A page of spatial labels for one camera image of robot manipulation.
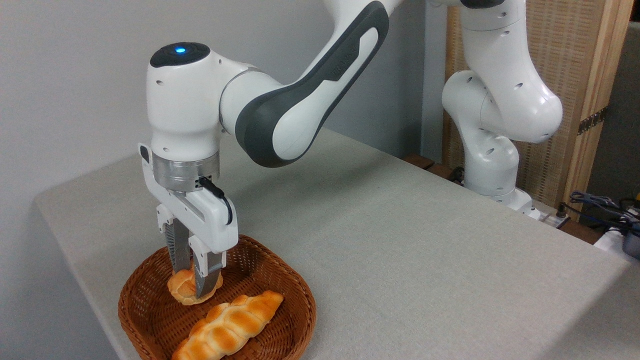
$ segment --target braided bread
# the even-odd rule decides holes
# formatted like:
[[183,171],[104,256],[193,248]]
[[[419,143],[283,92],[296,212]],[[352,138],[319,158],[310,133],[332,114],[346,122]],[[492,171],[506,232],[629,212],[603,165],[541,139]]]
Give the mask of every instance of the braided bread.
[[269,323],[284,297],[273,291],[248,297],[240,295],[213,307],[197,322],[189,337],[178,345],[172,360],[219,360],[235,354]]
[[196,297],[196,276],[193,265],[191,270],[180,270],[173,274],[166,285],[171,295],[182,305],[200,304],[209,300],[213,296],[213,293],[222,286],[222,273],[218,275],[218,280],[213,290],[208,294],[202,295],[200,298]]

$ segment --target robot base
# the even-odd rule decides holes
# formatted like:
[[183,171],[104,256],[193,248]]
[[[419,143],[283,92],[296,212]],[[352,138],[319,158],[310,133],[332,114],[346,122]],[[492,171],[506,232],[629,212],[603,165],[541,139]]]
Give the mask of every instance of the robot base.
[[533,200],[528,193],[515,188],[512,192],[499,196],[487,196],[489,199],[508,206],[519,213],[523,213],[528,217],[539,220],[540,211],[533,206]]

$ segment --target wire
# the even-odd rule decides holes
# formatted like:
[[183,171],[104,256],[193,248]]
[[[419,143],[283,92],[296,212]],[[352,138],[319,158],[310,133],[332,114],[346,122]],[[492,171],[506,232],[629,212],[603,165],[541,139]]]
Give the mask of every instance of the wire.
[[582,212],[582,211],[580,211],[578,209],[575,209],[575,208],[569,206],[569,204],[567,204],[565,202],[561,202],[560,204],[564,205],[567,209],[569,209],[569,210],[571,210],[571,211],[573,211],[575,213],[578,213],[578,214],[580,214],[580,215],[582,215],[582,216],[584,216],[584,217],[586,217],[586,218],[588,218],[590,220],[593,220],[595,222],[599,222],[601,224],[608,225],[610,227],[617,227],[618,229],[620,229],[622,231],[630,231],[631,233],[634,233],[635,235],[640,236],[640,231],[638,231],[637,227],[634,227],[633,225],[629,225],[629,224],[633,224],[633,221],[630,222],[630,221],[627,221],[626,219],[619,220],[617,222],[603,220],[601,218],[597,218],[597,217],[591,216],[591,215],[589,215],[587,213],[584,213],[584,212]]
[[579,192],[579,191],[572,192],[570,197],[571,197],[571,203],[573,204],[592,205],[609,214],[615,215],[617,217],[623,217],[628,220],[637,218],[635,215],[622,209],[621,206],[616,204],[610,197],[596,196],[596,195],[591,195],[590,193]]

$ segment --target wicker basket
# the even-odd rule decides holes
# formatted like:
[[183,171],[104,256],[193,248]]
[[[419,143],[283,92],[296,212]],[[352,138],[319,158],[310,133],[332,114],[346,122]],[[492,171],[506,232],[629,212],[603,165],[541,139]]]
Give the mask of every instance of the wicker basket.
[[131,274],[122,288],[118,317],[142,359],[167,360],[194,324],[217,304],[240,294],[265,290],[284,295],[271,322],[238,352],[224,359],[299,359],[316,325],[316,302],[306,282],[260,243],[240,235],[227,252],[223,286],[203,304],[183,306],[169,293],[172,274],[166,247],[156,251]]

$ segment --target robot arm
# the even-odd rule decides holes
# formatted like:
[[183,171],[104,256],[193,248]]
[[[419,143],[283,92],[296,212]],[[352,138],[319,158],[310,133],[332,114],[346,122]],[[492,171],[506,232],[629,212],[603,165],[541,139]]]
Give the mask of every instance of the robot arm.
[[176,272],[190,267],[193,251],[197,296],[213,288],[226,250],[238,239],[233,203],[213,184],[220,175],[223,130],[266,167],[303,156],[380,48],[388,16],[400,2],[326,0],[333,36],[286,86],[203,44],[171,44],[153,55],[147,70],[153,136],[150,147],[140,145],[143,173],[161,203],[158,226]]
[[335,22],[330,41],[290,85],[251,70],[222,94],[225,129],[259,165],[281,167],[311,146],[331,111],[376,54],[400,0],[326,1]]
[[562,121],[562,104],[538,75],[527,45],[525,0],[461,9],[465,59],[442,93],[465,150],[465,187],[536,218],[516,188],[518,150],[509,140],[540,143]]

